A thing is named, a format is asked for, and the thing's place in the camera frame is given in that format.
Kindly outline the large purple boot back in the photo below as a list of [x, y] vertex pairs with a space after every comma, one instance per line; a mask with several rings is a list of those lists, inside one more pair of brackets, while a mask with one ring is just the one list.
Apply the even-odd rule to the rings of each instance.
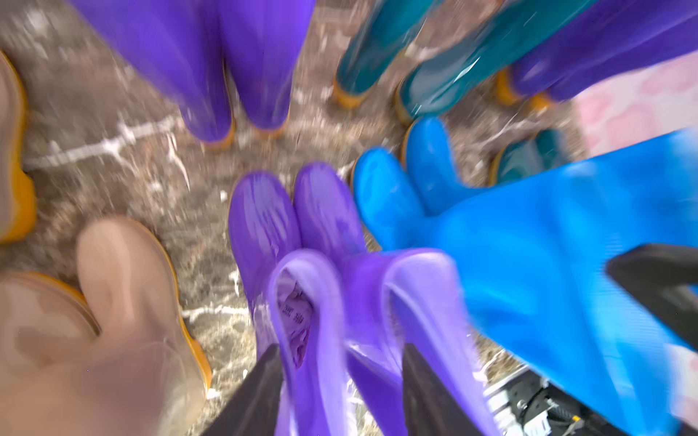
[[308, 0], [218, 1], [225, 61], [248, 120], [267, 134], [287, 120], [294, 69], [314, 14]]

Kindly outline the large purple boot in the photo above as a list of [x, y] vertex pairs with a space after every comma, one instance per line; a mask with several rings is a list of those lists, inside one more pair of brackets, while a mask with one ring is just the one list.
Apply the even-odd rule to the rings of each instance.
[[236, 132], [214, 1], [73, 1], [109, 46], [171, 99], [189, 132], [225, 148]]
[[294, 69], [314, 14], [308, 0], [218, 1], [225, 61], [248, 120], [267, 134], [287, 120]]

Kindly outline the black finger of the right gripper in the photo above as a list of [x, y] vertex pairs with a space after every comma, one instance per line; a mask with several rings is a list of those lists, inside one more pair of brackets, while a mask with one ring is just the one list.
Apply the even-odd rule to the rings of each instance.
[[697, 347], [697, 249], [649, 243], [605, 264], [605, 273], [690, 348]]

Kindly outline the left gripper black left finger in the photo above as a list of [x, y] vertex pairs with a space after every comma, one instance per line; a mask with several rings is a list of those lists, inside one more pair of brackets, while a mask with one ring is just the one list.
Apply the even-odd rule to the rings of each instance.
[[280, 347], [273, 344], [202, 435], [274, 435], [283, 382]]

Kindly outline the teal rain boot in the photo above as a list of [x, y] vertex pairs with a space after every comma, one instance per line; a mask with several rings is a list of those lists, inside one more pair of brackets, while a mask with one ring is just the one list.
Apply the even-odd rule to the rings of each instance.
[[488, 185], [507, 185], [567, 165], [563, 133], [556, 129], [538, 132], [505, 146], [490, 165]]
[[460, 42], [417, 65], [396, 87], [394, 109], [409, 125], [451, 110], [467, 93], [541, 45], [593, 1], [512, 1]]

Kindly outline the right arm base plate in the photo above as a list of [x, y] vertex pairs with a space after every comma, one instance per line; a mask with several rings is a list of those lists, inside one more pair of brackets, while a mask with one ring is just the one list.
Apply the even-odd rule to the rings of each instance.
[[623, 434], [601, 415], [526, 367], [486, 388], [485, 399], [503, 435]]

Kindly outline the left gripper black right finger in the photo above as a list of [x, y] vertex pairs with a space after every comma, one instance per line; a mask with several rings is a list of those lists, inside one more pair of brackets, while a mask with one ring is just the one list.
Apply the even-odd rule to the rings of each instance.
[[481, 436], [413, 344], [403, 351], [403, 407], [410, 436]]

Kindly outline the purple rain boot small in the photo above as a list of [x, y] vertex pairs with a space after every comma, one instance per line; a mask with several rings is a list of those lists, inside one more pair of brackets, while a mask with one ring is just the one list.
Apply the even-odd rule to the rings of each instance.
[[534, 94], [530, 101], [536, 110], [547, 109], [552, 105], [571, 100], [585, 89], [613, 76], [619, 76], [634, 70], [644, 69], [665, 61], [684, 56], [697, 50], [697, 23], [673, 27], [658, 36], [654, 36], [638, 47], [599, 64], [563, 76], [545, 91]]
[[663, 32], [697, 23], [696, 1], [598, 1], [496, 76], [496, 97], [513, 105], [563, 76], [599, 64]]

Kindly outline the blue rain boot yellow sole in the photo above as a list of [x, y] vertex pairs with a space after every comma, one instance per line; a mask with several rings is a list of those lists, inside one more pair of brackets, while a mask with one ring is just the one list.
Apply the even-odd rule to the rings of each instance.
[[678, 352], [695, 350], [605, 273], [639, 245], [697, 249], [697, 133], [685, 129], [485, 188], [430, 216], [387, 150], [351, 176], [387, 251], [450, 256], [476, 329], [629, 435], [676, 435]]

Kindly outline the large purple boot front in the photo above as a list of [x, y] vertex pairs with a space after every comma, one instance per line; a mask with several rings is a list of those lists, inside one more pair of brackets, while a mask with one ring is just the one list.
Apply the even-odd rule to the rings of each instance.
[[189, 132], [225, 148], [236, 132], [214, 1], [73, 1], [109, 46], [171, 99]]

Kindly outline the beige rain boot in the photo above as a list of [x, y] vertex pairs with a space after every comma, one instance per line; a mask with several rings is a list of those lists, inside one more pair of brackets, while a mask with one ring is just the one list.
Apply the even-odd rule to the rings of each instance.
[[36, 190], [23, 171], [27, 98], [20, 76], [1, 54], [1, 243], [24, 239], [36, 225]]
[[140, 223], [110, 216], [77, 239], [74, 288], [100, 327], [80, 352], [1, 387], [5, 435], [184, 435], [212, 380], [187, 332], [176, 273]]
[[90, 345], [100, 327], [77, 290], [37, 272], [1, 276], [1, 387]]

